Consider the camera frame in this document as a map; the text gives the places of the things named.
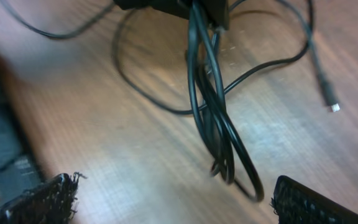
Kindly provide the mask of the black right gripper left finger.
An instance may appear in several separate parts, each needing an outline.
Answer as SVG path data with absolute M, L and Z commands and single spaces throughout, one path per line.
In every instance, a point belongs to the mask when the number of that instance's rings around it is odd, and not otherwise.
M 61 173 L 25 190 L 0 206 L 0 224 L 68 224 L 77 213 L 74 208 L 79 180 L 85 176 Z

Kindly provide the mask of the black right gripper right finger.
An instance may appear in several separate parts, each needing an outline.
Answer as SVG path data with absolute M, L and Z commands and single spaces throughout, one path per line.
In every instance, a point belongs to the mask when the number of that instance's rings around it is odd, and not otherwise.
M 271 206 L 279 224 L 358 224 L 358 214 L 281 175 Z

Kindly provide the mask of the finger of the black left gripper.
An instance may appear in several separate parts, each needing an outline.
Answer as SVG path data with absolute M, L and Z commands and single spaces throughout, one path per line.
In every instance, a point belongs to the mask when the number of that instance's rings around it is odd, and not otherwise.
M 122 10 L 152 7 L 173 16 L 189 19 L 193 0 L 114 0 L 114 3 Z M 200 0 L 198 3 L 210 23 L 225 30 L 229 29 L 228 0 Z

